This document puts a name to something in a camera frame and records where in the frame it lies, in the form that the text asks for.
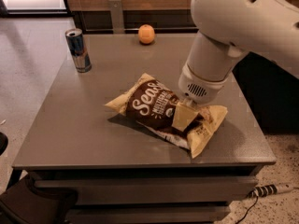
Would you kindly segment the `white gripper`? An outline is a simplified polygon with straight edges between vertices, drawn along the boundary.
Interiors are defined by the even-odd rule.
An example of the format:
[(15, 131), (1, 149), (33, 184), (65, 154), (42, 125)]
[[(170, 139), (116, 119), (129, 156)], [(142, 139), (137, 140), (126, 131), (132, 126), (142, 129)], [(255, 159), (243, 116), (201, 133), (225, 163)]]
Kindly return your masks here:
[(172, 126), (183, 132), (197, 117), (198, 104), (213, 101), (223, 88), (228, 75), (228, 70), (221, 70), (219, 67), (185, 63), (178, 87), (186, 98), (176, 105)]

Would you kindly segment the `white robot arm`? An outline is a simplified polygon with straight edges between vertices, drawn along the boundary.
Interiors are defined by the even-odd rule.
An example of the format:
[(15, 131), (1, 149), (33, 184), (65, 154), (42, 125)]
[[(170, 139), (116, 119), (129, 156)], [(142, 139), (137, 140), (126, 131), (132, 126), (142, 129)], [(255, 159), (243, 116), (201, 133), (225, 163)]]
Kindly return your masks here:
[(192, 0), (198, 28), (178, 86), (197, 104), (233, 74), (261, 128), (299, 131), (299, 9), (286, 0)]

